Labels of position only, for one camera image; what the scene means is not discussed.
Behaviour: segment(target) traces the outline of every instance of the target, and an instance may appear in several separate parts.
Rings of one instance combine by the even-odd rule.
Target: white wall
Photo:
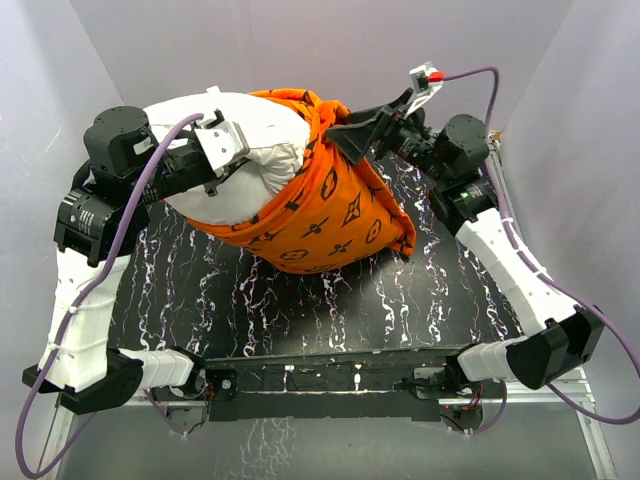
[[[0,15],[0,479],[21,478],[13,434],[51,323],[53,227],[82,134],[101,109],[121,104],[68,0],[5,0]],[[35,404],[30,465],[44,445],[53,397]]]
[[[640,350],[640,4],[576,2],[504,134],[523,234],[558,280]],[[610,334],[588,376],[597,409],[625,416],[638,377]],[[604,427],[621,479],[638,478],[640,424]]]
[[[570,0],[71,0],[126,103],[146,106],[218,84],[313,89],[351,109],[395,99],[411,68],[499,65],[504,127]],[[484,115],[491,78],[450,84],[428,123]]]

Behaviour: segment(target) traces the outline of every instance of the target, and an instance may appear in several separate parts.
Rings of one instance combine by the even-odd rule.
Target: white pillow
[[[220,185],[215,197],[209,197],[204,187],[199,186],[169,197],[166,202],[198,222],[233,225],[255,216],[295,176],[302,166],[310,127],[287,107],[252,95],[220,92],[217,88],[144,110],[154,135],[161,141],[184,117],[216,109],[226,120],[240,126],[250,148],[247,158],[252,161]]]

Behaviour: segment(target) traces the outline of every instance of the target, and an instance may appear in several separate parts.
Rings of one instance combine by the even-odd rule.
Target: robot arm
[[[113,305],[138,234],[148,225],[146,206],[196,187],[202,195],[216,195],[217,187],[249,161],[245,155],[250,151],[240,126],[219,110],[182,130],[181,145],[163,154],[146,185],[108,275],[74,307],[80,293],[105,269],[125,205],[159,147],[147,115],[133,107],[101,113],[84,140],[90,159],[58,210],[54,239],[59,275],[47,349],[39,364],[23,375],[23,381],[33,385],[56,351],[40,392],[61,391],[63,406],[78,414],[120,406],[141,389],[196,389],[201,376],[197,356],[180,349],[134,352],[107,347]],[[71,322],[62,341],[56,342],[67,312]]]
[[[428,383],[459,391],[485,379],[518,379],[529,388],[540,388],[587,361],[603,325],[528,270],[507,242],[494,194],[479,173],[489,153],[484,124],[469,115],[457,115],[440,132],[425,128],[419,107],[441,87],[442,74],[425,65],[413,70],[412,76],[418,90],[412,103],[413,92],[408,90],[388,105],[353,113],[348,125],[329,129],[327,138],[352,163],[370,150],[377,157],[393,151],[431,177],[436,186],[429,200],[436,217],[478,257],[518,315],[523,337],[468,345],[448,356],[445,369]],[[58,212],[55,241],[60,276],[49,345],[39,366],[25,370],[25,383],[35,383],[39,367],[55,349],[57,360],[40,391],[62,391],[62,404],[75,413],[122,405],[140,389],[175,386],[185,393],[199,391],[196,380],[202,361],[197,356],[180,349],[109,349],[109,322],[120,278],[138,233],[149,222],[146,205],[193,189],[199,189],[200,195],[215,195],[222,182],[247,161],[251,145],[265,145],[259,135],[249,133],[220,111],[181,132],[183,144],[162,157],[109,276],[72,308],[70,328],[56,345],[58,325],[78,293],[102,272],[132,186],[158,148],[140,109],[119,107],[96,118],[85,134],[88,169],[76,175]],[[94,179],[85,183],[88,172]],[[520,248],[526,247],[520,242]]]
[[[482,262],[517,314],[524,336],[468,345],[447,358],[444,372],[432,383],[456,391],[481,380],[517,379],[538,389],[585,363],[604,325],[540,280],[546,270],[517,235],[519,251],[529,254],[538,272],[509,243],[505,228],[511,226],[505,223],[510,219],[500,218],[494,192],[480,173],[489,154],[485,125],[456,115],[438,133],[424,127],[424,114],[416,105],[439,90],[444,75],[427,63],[411,76],[415,96],[409,89],[390,104],[354,112],[349,125],[333,127],[327,136],[354,164],[369,150],[376,158],[392,151],[434,180],[428,195],[436,218]]]

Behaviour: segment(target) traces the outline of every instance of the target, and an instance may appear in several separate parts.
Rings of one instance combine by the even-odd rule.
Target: marble pattern
[[[485,269],[435,220],[428,179],[393,158],[377,166],[419,231],[412,258],[384,250],[328,273],[286,274],[156,205],[120,286],[112,343],[180,345],[214,358],[519,335],[511,306]]]

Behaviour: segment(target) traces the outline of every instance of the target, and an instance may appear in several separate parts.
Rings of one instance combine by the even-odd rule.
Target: orange patterned cloth
[[[296,89],[253,93],[296,111],[311,125],[302,167],[254,218],[237,225],[196,228],[245,247],[289,273],[325,272],[384,247],[413,253],[416,230],[378,173],[363,160],[351,164],[324,133],[344,122],[349,110]]]

